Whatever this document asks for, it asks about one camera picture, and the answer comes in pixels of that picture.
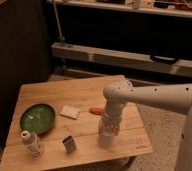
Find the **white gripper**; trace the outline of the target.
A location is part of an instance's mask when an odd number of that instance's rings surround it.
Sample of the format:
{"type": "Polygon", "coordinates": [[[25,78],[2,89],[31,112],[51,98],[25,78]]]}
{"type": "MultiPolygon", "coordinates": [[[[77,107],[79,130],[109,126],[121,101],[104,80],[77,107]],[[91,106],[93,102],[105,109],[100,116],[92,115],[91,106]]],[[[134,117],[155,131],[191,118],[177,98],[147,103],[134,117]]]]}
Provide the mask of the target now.
{"type": "Polygon", "coordinates": [[[99,121],[99,133],[105,136],[117,136],[121,120],[121,116],[115,117],[103,112],[99,121]]]}

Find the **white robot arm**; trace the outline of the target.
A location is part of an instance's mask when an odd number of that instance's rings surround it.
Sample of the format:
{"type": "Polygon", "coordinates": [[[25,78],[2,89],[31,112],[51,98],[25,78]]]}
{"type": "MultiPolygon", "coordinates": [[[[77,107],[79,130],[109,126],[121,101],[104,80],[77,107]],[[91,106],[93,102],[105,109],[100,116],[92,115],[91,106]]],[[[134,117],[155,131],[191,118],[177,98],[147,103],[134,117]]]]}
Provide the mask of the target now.
{"type": "Polygon", "coordinates": [[[99,143],[108,148],[118,134],[122,112],[128,102],[169,110],[186,116],[175,171],[192,171],[192,83],[134,87],[127,80],[103,89],[106,105],[99,123],[99,143]]]}

